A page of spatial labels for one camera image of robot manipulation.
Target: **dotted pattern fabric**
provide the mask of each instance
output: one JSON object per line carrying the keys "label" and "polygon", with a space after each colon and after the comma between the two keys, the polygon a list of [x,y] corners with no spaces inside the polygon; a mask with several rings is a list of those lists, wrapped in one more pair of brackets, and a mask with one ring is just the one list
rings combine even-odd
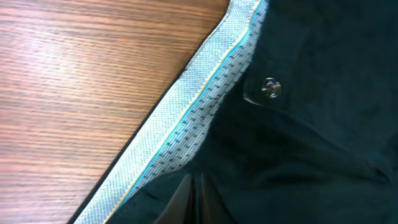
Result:
{"label": "dotted pattern fabric", "polygon": [[184,166],[225,94],[250,64],[265,0],[231,0],[226,15],[124,151],[75,223],[105,223],[154,178]]}

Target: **dark garment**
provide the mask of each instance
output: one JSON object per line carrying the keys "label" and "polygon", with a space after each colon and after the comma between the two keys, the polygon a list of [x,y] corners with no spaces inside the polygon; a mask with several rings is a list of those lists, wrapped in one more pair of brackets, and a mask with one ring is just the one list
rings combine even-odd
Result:
{"label": "dark garment", "polygon": [[237,223],[398,223],[398,2],[271,1],[197,155],[108,223],[153,223],[187,173],[208,174]]}

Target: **wooden table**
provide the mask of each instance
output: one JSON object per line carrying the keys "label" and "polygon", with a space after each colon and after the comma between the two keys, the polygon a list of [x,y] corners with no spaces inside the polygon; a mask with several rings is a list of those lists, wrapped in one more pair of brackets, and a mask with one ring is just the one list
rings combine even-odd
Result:
{"label": "wooden table", "polygon": [[0,223],[66,223],[227,0],[2,0]]}

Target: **button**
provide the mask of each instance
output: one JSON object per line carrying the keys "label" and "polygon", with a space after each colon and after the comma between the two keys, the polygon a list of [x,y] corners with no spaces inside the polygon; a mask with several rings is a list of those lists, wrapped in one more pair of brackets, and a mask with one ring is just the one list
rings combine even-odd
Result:
{"label": "button", "polygon": [[261,86],[261,91],[269,98],[275,98],[280,95],[280,83],[275,78],[266,78]]}

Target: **wooden surface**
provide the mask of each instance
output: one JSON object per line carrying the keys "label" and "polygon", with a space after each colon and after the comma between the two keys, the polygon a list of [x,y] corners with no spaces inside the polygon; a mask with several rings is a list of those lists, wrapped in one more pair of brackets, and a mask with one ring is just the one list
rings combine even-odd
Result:
{"label": "wooden surface", "polygon": [[66,223],[227,3],[0,1],[0,223]]}

